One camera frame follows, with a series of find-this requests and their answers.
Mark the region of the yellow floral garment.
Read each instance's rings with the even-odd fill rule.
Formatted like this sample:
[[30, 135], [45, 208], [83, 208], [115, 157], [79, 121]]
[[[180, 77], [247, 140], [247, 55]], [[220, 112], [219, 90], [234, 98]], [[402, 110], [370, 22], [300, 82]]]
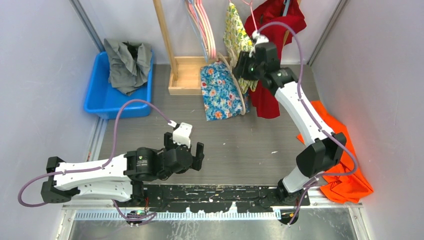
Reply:
[[246, 52], [249, 57], [249, 53], [253, 49], [253, 42], [246, 32], [236, 6], [231, 1], [226, 10], [223, 41], [231, 70], [236, 67], [240, 53]]

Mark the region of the orange garment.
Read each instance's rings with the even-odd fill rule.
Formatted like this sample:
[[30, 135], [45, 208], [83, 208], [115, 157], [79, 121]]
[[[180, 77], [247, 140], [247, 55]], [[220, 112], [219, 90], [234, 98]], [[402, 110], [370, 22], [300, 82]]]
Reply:
[[[346, 148], [355, 155], [355, 149], [351, 138], [348, 133], [348, 129], [335, 117], [327, 112], [324, 105], [319, 101], [315, 100], [311, 102], [319, 116], [323, 121], [331, 127], [335, 133], [343, 133], [346, 136]], [[332, 167], [327, 173], [336, 173], [336, 176], [325, 175], [323, 179], [327, 182], [326, 185], [320, 187], [322, 193], [332, 202], [344, 204], [346, 202], [358, 203], [362, 198], [365, 198], [372, 193], [374, 189], [371, 184], [367, 181], [358, 168], [352, 175], [342, 176], [342, 173], [347, 173], [354, 168], [354, 162], [347, 153], [343, 153], [340, 163]]]

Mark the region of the red skirt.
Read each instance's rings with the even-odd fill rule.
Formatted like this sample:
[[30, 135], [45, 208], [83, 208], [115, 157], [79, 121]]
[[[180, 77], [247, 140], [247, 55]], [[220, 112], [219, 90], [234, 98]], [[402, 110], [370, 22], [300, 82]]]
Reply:
[[[259, 33], [268, 38], [268, 46], [273, 49], [273, 57], [282, 60], [283, 48], [293, 40], [293, 34], [284, 26], [289, 26], [295, 34], [307, 27], [305, 16], [300, 9], [298, 0], [266, 0], [252, 11], [245, 23], [246, 33], [252, 37], [255, 30], [259, 30], [266, 24], [274, 23], [260, 30]], [[255, 89], [248, 91], [252, 106], [256, 108], [256, 114], [260, 118], [274, 119], [280, 116], [280, 107], [274, 95], [264, 86], [261, 81], [257, 82]]]

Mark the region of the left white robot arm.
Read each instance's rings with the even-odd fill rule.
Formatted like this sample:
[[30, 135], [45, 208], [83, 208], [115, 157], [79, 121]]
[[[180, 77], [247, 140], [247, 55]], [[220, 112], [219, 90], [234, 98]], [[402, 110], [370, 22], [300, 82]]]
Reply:
[[189, 169], [199, 171], [204, 157], [202, 142], [196, 144], [192, 154], [191, 147], [174, 143], [170, 132], [164, 134], [162, 149], [140, 147], [112, 160], [70, 163], [52, 156], [46, 164], [48, 180], [43, 182], [40, 193], [46, 204], [76, 198], [129, 202], [138, 207], [146, 200], [145, 182], [165, 181]]

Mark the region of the thin pink wire hanger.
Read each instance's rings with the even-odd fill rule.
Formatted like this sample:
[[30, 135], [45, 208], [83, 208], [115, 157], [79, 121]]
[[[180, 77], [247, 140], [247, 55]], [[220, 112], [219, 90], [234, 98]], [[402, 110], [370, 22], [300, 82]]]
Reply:
[[255, 15], [254, 15], [254, 10], [253, 10], [253, 1], [252, 0], [250, 0], [250, 1], [248, 1], [248, 0], [241, 0], [241, 1], [244, 4], [246, 4], [246, 5], [249, 6], [250, 13], [251, 13], [251, 19], [252, 19], [252, 23], [253, 23], [253, 26], [254, 26], [254, 31], [257, 32], [258, 31], [258, 27], [257, 27], [257, 23], [255, 21]]

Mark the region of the wooden clothes rack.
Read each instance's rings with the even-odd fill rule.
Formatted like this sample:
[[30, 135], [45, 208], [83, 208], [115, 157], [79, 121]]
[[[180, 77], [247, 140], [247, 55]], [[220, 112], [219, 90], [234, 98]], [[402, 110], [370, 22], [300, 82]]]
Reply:
[[168, 84], [169, 94], [175, 96], [201, 96], [200, 70], [216, 61], [217, 58], [206, 61], [200, 56], [175, 56], [162, 2], [153, 0], [153, 5], [171, 66]]

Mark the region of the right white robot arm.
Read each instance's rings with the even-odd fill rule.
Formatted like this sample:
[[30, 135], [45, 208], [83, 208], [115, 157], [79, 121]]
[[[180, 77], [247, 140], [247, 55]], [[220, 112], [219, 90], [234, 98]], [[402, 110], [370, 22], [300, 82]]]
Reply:
[[278, 182], [276, 189], [279, 202], [291, 205], [314, 178], [340, 163], [347, 138], [322, 120], [294, 72], [280, 66], [273, 43], [259, 43], [251, 52], [241, 51], [232, 73], [237, 79], [261, 83], [289, 113], [302, 136], [306, 148], [296, 157], [296, 167]]

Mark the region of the beige hanger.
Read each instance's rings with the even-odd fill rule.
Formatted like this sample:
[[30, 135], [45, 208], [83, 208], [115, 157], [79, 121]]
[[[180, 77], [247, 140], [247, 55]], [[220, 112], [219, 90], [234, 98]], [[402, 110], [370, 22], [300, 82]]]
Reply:
[[230, 66], [230, 64], [229, 64], [229, 62], [227, 60], [227, 57], [223, 56], [220, 52], [217, 52], [216, 53], [216, 56], [217, 56], [217, 59], [223, 61], [224, 64], [226, 65], [226, 67], [228, 68], [229, 75], [232, 78], [232, 81], [233, 81], [233, 83], [234, 83], [234, 85], [235, 85], [235, 87], [237, 89], [237, 93], [238, 93], [238, 96], [239, 96], [240, 101], [241, 101], [242, 110], [241, 110], [241, 113], [240, 114], [242, 116], [244, 116], [246, 114], [246, 112], [247, 112], [246, 103], [245, 103], [245, 100], [244, 100], [242, 91], [240, 89], [239, 83], [238, 83], [237, 79], [235, 78], [235, 76], [232, 73], [232, 69], [231, 69], [231, 66]]

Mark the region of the grey-blue hanger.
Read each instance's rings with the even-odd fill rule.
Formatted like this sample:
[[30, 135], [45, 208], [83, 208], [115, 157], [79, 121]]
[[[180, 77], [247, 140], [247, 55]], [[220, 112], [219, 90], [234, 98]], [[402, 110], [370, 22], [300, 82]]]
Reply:
[[289, 9], [290, 9], [291, 0], [284, 0], [283, 1], [283, 5], [284, 5], [284, 8], [283, 8], [283, 10], [281, 12], [281, 16], [282, 17], [286, 17], [287, 14], [288, 14], [288, 12], [289, 12]]

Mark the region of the blue floral garment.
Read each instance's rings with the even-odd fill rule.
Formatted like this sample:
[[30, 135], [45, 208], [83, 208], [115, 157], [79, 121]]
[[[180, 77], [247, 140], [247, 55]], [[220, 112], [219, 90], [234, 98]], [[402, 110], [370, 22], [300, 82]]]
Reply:
[[223, 61], [201, 68], [200, 88], [207, 121], [225, 120], [250, 112], [248, 96], [239, 94]]

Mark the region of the blue plastic bin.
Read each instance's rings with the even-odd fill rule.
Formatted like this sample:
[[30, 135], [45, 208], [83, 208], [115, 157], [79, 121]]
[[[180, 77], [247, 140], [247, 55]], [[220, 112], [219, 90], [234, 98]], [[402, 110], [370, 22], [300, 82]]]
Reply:
[[150, 64], [147, 83], [127, 96], [109, 83], [110, 64], [105, 51], [99, 53], [93, 64], [87, 94], [84, 101], [84, 110], [95, 114], [102, 119], [115, 119], [123, 104], [133, 99], [152, 101], [154, 64]]

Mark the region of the grey garment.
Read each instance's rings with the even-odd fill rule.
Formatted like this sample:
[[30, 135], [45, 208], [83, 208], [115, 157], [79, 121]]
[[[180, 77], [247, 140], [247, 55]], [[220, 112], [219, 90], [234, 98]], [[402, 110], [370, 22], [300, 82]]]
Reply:
[[153, 50], [149, 43], [104, 39], [109, 62], [108, 82], [126, 96], [148, 82], [153, 63]]

